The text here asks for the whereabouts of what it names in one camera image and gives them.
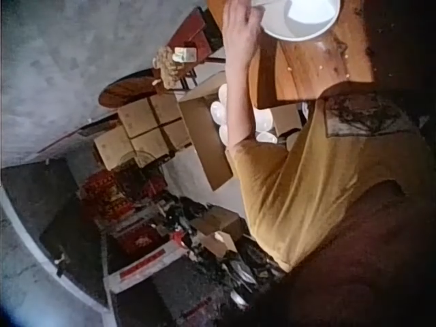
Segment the bowl rim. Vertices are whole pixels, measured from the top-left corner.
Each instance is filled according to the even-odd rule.
[[[314,38],[320,36],[321,34],[324,34],[325,32],[327,32],[327,30],[329,30],[329,28],[331,28],[331,26],[333,26],[336,23],[336,21],[338,20],[339,14],[341,13],[341,0],[336,0],[336,1],[339,4],[338,5],[338,10],[336,11],[334,16],[332,17],[331,21],[324,28],[320,29],[318,32],[316,32],[314,34],[311,34],[309,36],[304,36],[304,37],[283,37],[283,36],[274,34],[271,31],[268,31],[263,26],[262,26],[262,28],[263,28],[263,30],[265,31],[266,34],[268,34],[268,35],[270,35],[272,37],[275,37],[276,39],[283,40],[283,41],[302,42],[302,41],[308,41],[308,40],[314,39]]]

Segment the gray wall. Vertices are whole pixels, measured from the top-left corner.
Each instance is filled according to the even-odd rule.
[[[22,224],[38,244],[42,232],[78,189],[64,159],[2,169],[1,181]]]
[[[20,327],[99,327],[101,315],[55,281],[1,214],[1,304]]]

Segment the cardboard box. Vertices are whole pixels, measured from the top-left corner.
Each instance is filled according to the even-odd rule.
[[[170,152],[160,129],[154,129],[131,140],[135,151],[145,153],[144,160],[137,162],[140,167],[159,159]]]
[[[237,252],[234,242],[243,235],[243,226],[237,213],[214,206],[202,218],[191,221],[199,232],[200,242],[218,258],[227,251]]]
[[[119,108],[118,116],[130,138],[135,138],[158,126],[148,99],[141,99]]]
[[[178,104],[212,190],[218,189],[233,176],[209,110],[210,104],[218,98],[219,87],[224,83],[225,73],[219,72],[190,90]],[[295,104],[272,108],[271,112],[278,136],[293,128],[300,128],[300,117]]]
[[[191,139],[189,138],[189,134],[186,130],[183,120],[166,125],[163,130],[163,132],[167,135],[168,141],[171,143],[172,148],[176,150],[181,150],[191,143]]]
[[[177,98],[173,93],[154,95],[150,98],[158,125],[175,121],[181,117]]]
[[[94,140],[107,170],[117,167],[123,156],[134,151],[123,126],[118,126]]]

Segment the wooden tabletop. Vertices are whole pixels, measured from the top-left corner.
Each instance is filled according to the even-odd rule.
[[[254,106],[263,109],[340,93],[422,88],[429,51],[408,7],[411,1],[342,2],[334,27],[311,41],[284,42],[262,33],[249,75]],[[225,0],[208,0],[220,28],[224,5]]]

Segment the forearm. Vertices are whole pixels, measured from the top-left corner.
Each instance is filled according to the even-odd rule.
[[[255,138],[255,120],[249,97],[248,70],[226,72],[228,147],[232,149],[241,141]]]

